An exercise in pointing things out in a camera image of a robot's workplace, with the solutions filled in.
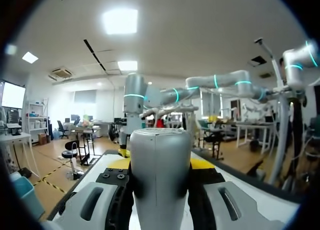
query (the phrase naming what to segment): black stool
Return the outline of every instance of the black stool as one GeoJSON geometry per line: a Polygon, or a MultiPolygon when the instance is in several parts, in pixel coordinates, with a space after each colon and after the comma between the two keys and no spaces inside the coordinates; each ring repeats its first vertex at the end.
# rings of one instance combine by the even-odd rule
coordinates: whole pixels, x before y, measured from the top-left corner
{"type": "Polygon", "coordinates": [[[64,145],[66,150],[61,153],[63,158],[70,159],[70,164],[71,164],[72,170],[67,173],[67,178],[72,179],[72,180],[77,180],[84,175],[84,172],[78,171],[75,169],[74,164],[72,162],[72,158],[77,157],[77,155],[78,155],[78,153],[77,153],[78,146],[79,146],[78,140],[69,141],[64,145]]]}

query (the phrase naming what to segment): black chair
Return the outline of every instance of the black chair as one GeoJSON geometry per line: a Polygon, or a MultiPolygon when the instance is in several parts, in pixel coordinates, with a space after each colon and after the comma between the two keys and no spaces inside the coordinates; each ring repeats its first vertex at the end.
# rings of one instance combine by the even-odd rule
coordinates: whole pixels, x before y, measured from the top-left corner
{"type": "Polygon", "coordinates": [[[62,139],[64,136],[67,137],[67,139],[69,139],[69,136],[65,134],[65,132],[66,132],[67,130],[64,129],[64,126],[62,125],[62,123],[61,123],[60,121],[57,121],[57,122],[58,122],[58,125],[59,125],[58,131],[62,132],[62,135],[60,136],[61,139],[62,139]]]}
{"type": "Polygon", "coordinates": [[[212,158],[215,158],[216,160],[223,160],[223,157],[219,157],[220,154],[220,143],[222,142],[224,135],[221,130],[222,122],[217,121],[214,125],[214,129],[216,129],[216,132],[211,132],[209,136],[206,136],[203,138],[203,140],[207,143],[212,143],[212,158]]]}
{"type": "Polygon", "coordinates": [[[77,126],[80,122],[80,117],[77,115],[76,118],[75,118],[75,121],[73,123],[74,126],[77,126]]]}
{"type": "Polygon", "coordinates": [[[74,164],[72,162],[72,158],[77,157],[77,155],[78,155],[78,153],[77,153],[78,146],[79,146],[78,140],[69,141],[64,145],[66,151],[63,151],[61,153],[63,158],[70,159],[70,164],[71,164],[72,170],[70,172],[68,172],[66,175],[67,175],[67,178],[72,179],[72,180],[77,180],[84,175],[84,173],[82,171],[78,171],[75,169],[74,164]]]}

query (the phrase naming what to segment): table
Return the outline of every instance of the table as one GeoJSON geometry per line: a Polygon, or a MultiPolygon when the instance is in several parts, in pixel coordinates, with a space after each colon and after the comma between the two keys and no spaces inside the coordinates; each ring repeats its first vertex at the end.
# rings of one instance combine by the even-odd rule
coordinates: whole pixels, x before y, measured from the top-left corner
{"type": "Polygon", "coordinates": [[[84,166],[93,165],[97,160],[97,157],[91,157],[90,155],[89,138],[91,138],[91,141],[92,141],[93,156],[100,156],[95,153],[95,144],[94,144],[94,137],[93,137],[93,134],[95,134],[97,131],[99,131],[99,129],[83,128],[83,127],[76,127],[74,130],[71,131],[76,133],[76,139],[79,141],[78,151],[79,151],[81,165],[84,165],[84,166]],[[82,134],[83,146],[80,146],[79,134],[82,134]],[[80,148],[84,149],[84,156],[81,155],[80,148]]]}
{"type": "Polygon", "coordinates": [[[100,135],[101,136],[109,136],[109,127],[112,122],[104,122],[104,121],[95,121],[93,122],[94,126],[99,126],[100,127],[100,135]]]}
{"type": "Polygon", "coordinates": [[[22,143],[23,153],[24,153],[28,168],[30,169],[30,171],[34,175],[36,175],[38,178],[41,178],[39,170],[38,170],[38,166],[37,166],[37,163],[36,163],[36,160],[35,160],[34,152],[32,150],[32,142],[31,142],[31,135],[30,134],[27,134],[27,133],[24,133],[24,132],[22,132],[21,135],[18,135],[18,136],[12,136],[11,134],[8,134],[8,135],[4,135],[3,134],[3,135],[0,135],[0,143],[6,144],[7,147],[11,143],[12,144],[22,143]],[[26,149],[25,149],[25,142],[27,140],[29,142],[29,148],[30,148],[31,156],[32,156],[32,159],[33,159],[33,162],[34,162],[34,166],[35,166],[35,170],[36,170],[37,174],[31,169],[30,163],[29,163],[29,160],[28,160],[28,157],[27,157],[27,152],[26,152],[26,149]]]}
{"type": "Polygon", "coordinates": [[[236,131],[237,131],[237,137],[236,137],[236,147],[239,148],[239,146],[245,145],[248,142],[248,129],[263,129],[263,142],[262,142],[262,149],[261,149],[261,154],[265,153],[266,151],[270,150],[273,148],[275,145],[275,137],[272,139],[272,146],[271,146],[271,136],[274,133],[274,123],[260,123],[260,124],[252,124],[252,123],[237,123],[236,124],[236,131]],[[244,142],[240,143],[240,131],[241,128],[245,129],[245,135],[244,135],[244,142]],[[269,130],[269,138],[268,138],[268,143],[266,143],[267,140],[267,130],[269,130]]]}
{"type": "MultiPolygon", "coordinates": [[[[111,153],[112,150],[107,150],[106,154],[103,155],[91,169],[89,169],[86,175],[75,184],[73,188],[64,196],[68,199],[72,192],[79,192],[83,187],[85,187],[89,182],[95,182],[100,173],[112,164],[112,162],[123,159],[121,156],[117,155],[117,151],[111,153]]],[[[191,158],[197,158],[203,160],[200,156],[191,152],[191,158]]],[[[298,204],[281,199],[269,193],[266,193],[236,177],[229,174],[228,172],[215,167],[216,171],[221,173],[226,181],[232,181],[241,190],[250,195],[257,203],[257,210],[268,220],[280,220],[284,223],[288,222],[298,208],[298,204]]],[[[55,221],[60,217],[58,213],[59,208],[55,207],[48,217],[48,220],[55,221]]],[[[140,229],[139,219],[136,204],[132,206],[132,213],[130,217],[129,229],[140,229]]],[[[191,230],[193,229],[193,221],[190,214],[190,208],[188,205],[188,192],[185,201],[183,219],[181,223],[181,229],[191,230]]]]}

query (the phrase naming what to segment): window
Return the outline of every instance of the window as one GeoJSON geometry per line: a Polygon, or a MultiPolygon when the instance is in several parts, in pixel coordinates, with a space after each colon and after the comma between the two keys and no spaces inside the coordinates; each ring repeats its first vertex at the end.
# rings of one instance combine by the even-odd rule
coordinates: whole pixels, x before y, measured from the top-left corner
{"type": "Polygon", "coordinates": [[[217,94],[202,92],[200,94],[202,117],[219,115],[221,101],[217,94]]]}
{"type": "Polygon", "coordinates": [[[71,113],[80,116],[82,119],[84,115],[93,116],[95,119],[96,115],[96,104],[95,103],[77,103],[74,102],[72,105],[71,113]]]}
{"type": "Polygon", "coordinates": [[[76,91],[74,93],[74,101],[71,108],[71,114],[80,116],[82,119],[84,115],[93,116],[96,114],[96,90],[91,91],[76,91]]]}

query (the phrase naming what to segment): air conditioning unit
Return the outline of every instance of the air conditioning unit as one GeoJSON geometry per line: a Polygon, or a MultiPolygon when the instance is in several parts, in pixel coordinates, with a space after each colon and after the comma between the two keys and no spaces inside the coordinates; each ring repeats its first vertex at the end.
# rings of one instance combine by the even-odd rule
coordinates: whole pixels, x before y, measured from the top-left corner
{"type": "Polygon", "coordinates": [[[274,73],[272,71],[259,74],[259,77],[262,79],[269,78],[272,76],[274,76],[274,73]]]}
{"type": "Polygon", "coordinates": [[[58,80],[56,79],[55,76],[52,76],[52,75],[47,75],[46,77],[48,80],[50,80],[51,82],[57,82],[58,80]]]}
{"type": "Polygon", "coordinates": [[[57,77],[57,78],[70,78],[72,76],[72,73],[68,71],[66,68],[58,68],[51,72],[51,75],[57,77]]]}

